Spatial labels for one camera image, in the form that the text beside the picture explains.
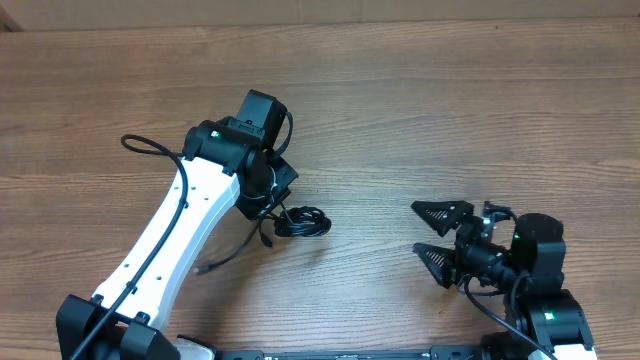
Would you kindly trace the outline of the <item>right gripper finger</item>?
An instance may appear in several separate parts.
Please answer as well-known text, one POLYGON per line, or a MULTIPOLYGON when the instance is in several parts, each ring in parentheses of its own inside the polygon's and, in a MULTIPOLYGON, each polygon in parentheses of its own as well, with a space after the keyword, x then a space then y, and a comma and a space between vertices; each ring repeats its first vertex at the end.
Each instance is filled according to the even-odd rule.
POLYGON ((420 258, 436 283, 445 288, 450 288, 456 280, 456 254, 452 249, 415 243, 412 251, 420 258))
POLYGON ((414 201, 411 209, 440 237, 444 237, 473 214, 474 206, 466 201, 414 201))

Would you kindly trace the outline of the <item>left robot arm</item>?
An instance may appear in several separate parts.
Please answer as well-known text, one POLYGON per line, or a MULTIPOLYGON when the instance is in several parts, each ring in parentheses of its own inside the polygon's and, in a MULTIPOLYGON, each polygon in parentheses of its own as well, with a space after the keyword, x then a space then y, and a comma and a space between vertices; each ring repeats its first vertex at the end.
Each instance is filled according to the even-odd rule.
POLYGON ((182 153, 163 146, 178 171, 129 254, 90 299, 68 296, 56 315, 65 359, 213 359, 193 338, 165 337, 181 285, 232 208, 261 222, 290 193, 297 173, 276 139, 292 116, 277 98, 251 90, 236 116, 187 133, 182 153))

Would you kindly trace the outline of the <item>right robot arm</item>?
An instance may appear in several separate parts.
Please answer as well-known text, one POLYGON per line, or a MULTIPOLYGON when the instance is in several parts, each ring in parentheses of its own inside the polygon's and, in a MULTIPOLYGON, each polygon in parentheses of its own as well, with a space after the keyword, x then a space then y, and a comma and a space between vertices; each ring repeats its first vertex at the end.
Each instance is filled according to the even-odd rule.
POLYGON ((503 331, 477 345, 434 346, 433 359, 594 359, 585 313, 564 288, 563 224, 545 214, 517 215, 485 202, 415 201, 412 210, 439 236, 455 233, 453 248, 426 243, 413 252, 435 282, 456 288, 503 331))

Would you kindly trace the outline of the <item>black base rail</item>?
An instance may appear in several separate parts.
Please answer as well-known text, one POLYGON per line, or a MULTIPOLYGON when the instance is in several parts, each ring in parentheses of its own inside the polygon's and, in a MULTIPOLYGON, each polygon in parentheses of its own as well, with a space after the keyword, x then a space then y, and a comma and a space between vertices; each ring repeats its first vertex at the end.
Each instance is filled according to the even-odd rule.
POLYGON ((263 352, 217 350, 215 360, 482 360, 475 345, 439 345, 413 350, 263 352))

